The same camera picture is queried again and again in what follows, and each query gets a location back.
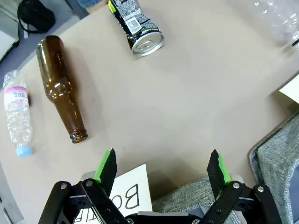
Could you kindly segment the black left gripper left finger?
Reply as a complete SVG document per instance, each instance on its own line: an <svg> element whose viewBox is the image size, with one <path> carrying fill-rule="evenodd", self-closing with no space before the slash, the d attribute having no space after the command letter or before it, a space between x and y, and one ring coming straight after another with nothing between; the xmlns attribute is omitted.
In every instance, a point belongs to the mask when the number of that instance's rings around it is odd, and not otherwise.
<svg viewBox="0 0 299 224"><path fill-rule="evenodd" d="M105 152L93 178L75 185L66 181L54 184L38 223L73 224L82 209L91 209L102 224L127 224L109 199L116 173L116 154L110 149Z"/></svg>

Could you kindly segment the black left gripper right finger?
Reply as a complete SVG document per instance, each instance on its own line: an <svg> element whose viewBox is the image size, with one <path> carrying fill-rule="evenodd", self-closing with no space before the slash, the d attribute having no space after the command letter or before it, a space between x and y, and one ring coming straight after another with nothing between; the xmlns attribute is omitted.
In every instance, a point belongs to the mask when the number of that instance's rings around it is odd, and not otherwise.
<svg viewBox="0 0 299 224"><path fill-rule="evenodd" d="M223 224L232 211L240 211L248 224L281 224L277 206L265 184L253 188L233 181L220 153L211 153L207 173L215 202L201 224Z"/></svg>

